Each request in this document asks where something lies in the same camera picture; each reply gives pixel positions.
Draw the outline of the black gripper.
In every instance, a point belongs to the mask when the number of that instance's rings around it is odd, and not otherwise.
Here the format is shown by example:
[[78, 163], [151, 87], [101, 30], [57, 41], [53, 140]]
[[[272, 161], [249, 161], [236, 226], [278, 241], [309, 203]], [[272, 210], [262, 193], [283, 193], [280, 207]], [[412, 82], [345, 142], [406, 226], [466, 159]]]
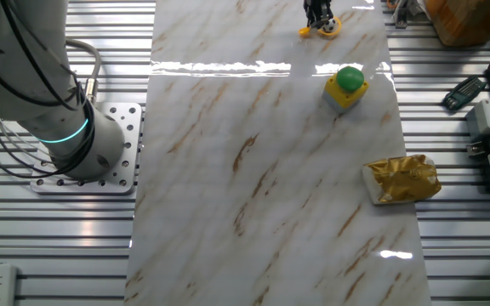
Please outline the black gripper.
[[303, 7], [306, 11], [307, 27], [309, 28], [315, 28], [318, 20], [327, 22], [333, 18], [331, 0], [304, 0]]

